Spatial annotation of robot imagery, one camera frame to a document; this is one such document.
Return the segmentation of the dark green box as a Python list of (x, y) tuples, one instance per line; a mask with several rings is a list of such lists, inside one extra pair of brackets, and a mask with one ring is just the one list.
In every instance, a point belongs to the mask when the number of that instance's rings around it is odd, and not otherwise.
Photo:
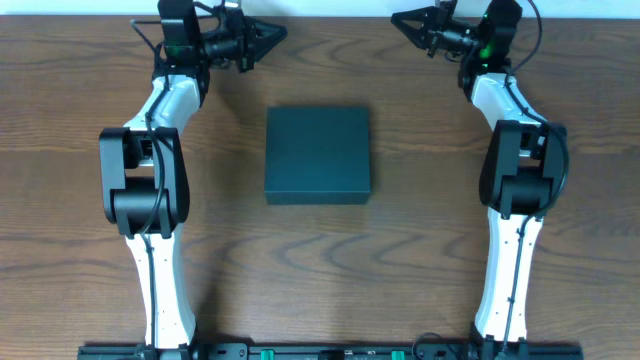
[(369, 110), (267, 110), (264, 194), (270, 205), (363, 205), (372, 193)]

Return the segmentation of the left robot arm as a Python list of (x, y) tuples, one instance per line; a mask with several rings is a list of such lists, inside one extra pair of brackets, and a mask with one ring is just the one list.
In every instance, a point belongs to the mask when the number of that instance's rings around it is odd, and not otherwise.
[(180, 137), (204, 103), (211, 70), (252, 70), (288, 31), (245, 15), (237, 1), (161, 1), (158, 11), (152, 91), (131, 120), (99, 136), (102, 199), (140, 281), (146, 331), (135, 357), (188, 359), (197, 325), (181, 255), (190, 189)]

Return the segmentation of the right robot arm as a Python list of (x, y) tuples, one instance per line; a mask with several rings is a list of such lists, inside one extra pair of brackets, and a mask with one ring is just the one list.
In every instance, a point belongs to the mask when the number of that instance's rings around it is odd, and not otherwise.
[(458, 86), (492, 130), (479, 179), (489, 253), (471, 339), (459, 359), (533, 359), (571, 350), (528, 344), (525, 308), (534, 247), (569, 173), (567, 131), (534, 111), (518, 89), (509, 51), (522, 18), (515, 0), (492, 0), (479, 23), (454, 16), (454, 1), (396, 12), (392, 24), (429, 57), (458, 62)]

